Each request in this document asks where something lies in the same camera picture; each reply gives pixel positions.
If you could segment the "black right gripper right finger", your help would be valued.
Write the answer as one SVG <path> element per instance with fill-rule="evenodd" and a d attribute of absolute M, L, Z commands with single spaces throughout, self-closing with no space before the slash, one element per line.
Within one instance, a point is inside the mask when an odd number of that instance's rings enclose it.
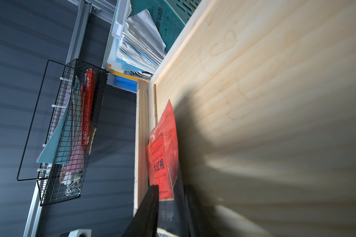
<path fill-rule="evenodd" d="M 184 185 L 185 210 L 190 237 L 219 237 L 191 185 Z"/>

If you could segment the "red tea bag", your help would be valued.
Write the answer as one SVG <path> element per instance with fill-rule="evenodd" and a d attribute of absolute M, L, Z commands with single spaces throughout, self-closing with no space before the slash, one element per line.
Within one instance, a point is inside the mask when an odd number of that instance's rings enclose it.
<path fill-rule="evenodd" d="M 149 135 L 146 163 L 150 185 L 159 187 L 157 233 L 165 237 L 188 237 L 177 127 L 170 101 Z"/>

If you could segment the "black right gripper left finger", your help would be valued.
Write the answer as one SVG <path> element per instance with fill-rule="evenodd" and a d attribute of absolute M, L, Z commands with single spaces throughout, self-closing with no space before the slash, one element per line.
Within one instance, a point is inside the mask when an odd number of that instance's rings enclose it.
<path fill-rule="evenodd" d="M 159 186 L 148 188 L 135 216 L 122 237 L 156 237 L 159 212 Z"/>

